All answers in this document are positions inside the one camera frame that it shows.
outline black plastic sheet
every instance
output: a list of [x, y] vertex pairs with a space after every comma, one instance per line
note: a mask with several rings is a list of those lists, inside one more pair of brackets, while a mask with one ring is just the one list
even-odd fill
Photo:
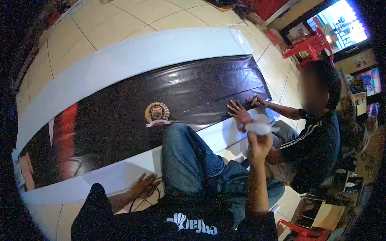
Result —
[[245, 103], [256, 94], [271, 98], [252, 56], [186, 62], [122, 80], [57, 115], [52, 141], [48, 124], [29, 141], [20, 154], [20, 163], [32, 167], [21, 167], [24, 179], [30, 177], [26, 190], [160, 146], [167, 125], [147, 128], [144, 116], [153, 102], [168, 106], [169, 120], [187, 123], [198, 131], [229, 118], [229, 100]]

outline cable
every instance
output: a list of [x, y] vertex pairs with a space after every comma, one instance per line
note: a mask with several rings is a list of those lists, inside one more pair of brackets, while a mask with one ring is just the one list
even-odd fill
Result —
[[[158, 191], [158, 200], [157, 200], [157, 201], [159, 201], [160, 198], [161, 198], [161, 192], [159, 191], [159, 189], [158, 189], [158, 187], [157, 187], [156, 185], [151, 185], [151, 186], [153, 186], [154, 189]], [[142, 191], [142, 192], [134, 199], [134, 201], [131, 203], [129, 212], [131, 212], [131, 210], [132, 210], [132, 208], [133, 208], [133, 206], [134, 206], [134, 203], [135, 203], [135, 201], [136, 201], [138, 198], [142, 198], [143, 201], [135, 208], [135, 210], [136, 210], [136, 209], [137, 209], [144, 201], [146, 201], [146, 202], [148, 202], [149, 204], [153, 205], [151, 202], [149, 202], [148, 200], [146, 200], [146, 198], [140, 197], [144, 191], [146, 191], [146, 190], [143, 190], [143, 191]]]

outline red wall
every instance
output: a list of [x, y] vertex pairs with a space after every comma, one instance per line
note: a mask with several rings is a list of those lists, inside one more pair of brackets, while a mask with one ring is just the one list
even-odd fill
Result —
[[272, 16], [279, 8], [288, 2], [288, 0], [252, 0], [254, 11], [264, 21]]

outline tiled floor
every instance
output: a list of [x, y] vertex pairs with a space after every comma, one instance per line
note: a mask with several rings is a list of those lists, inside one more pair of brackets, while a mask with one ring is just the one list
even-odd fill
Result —
[[[278, 47], [262, 31], [248, 21], [243, 22], [233, 11], [220, 12], [201, 0], [114, 0], [107, 4], [91, 0], [42, 35], [40, 52], [28, 69], [17, 97], [19, 117], [40, 90], [63, 70], [109, 44], [167, 29], [209, 26], [240, 30], [254, 50], [253, 56], [273, 99], [282, 105], [300, 106], [296, 91], [299, 72], [295, 61], [284, 60]], [[279, 118], [299, 132], [304, 128], [302, 121]], [[232, 153], [240, 153], [240, 148], [245, 147], [233, 148], [239, 150], [224, 150], [221, 155], [236, 159], [241, 155], [232, 156]], [[133, 209], [142, 210], [157, 199], [155, 193], [149, 202], [137, 201]], [[281, 208], [277, 220], [290, 220], [299, 200], [299, 195], [287, 187], [278, 202]], [[51, 240], [70, 240], [71, 224], [82, 205], [83, 202], [76, 202], [29, 208]]]

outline badge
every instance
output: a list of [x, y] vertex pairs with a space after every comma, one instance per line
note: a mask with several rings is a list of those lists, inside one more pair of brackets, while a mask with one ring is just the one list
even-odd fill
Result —
[[145, 118], [149, 122], [146, 127], [171, 124], [171, 121], [168, 121], [169, 115], [169, 109], [164, 103], [151, 103], [145, 110]]

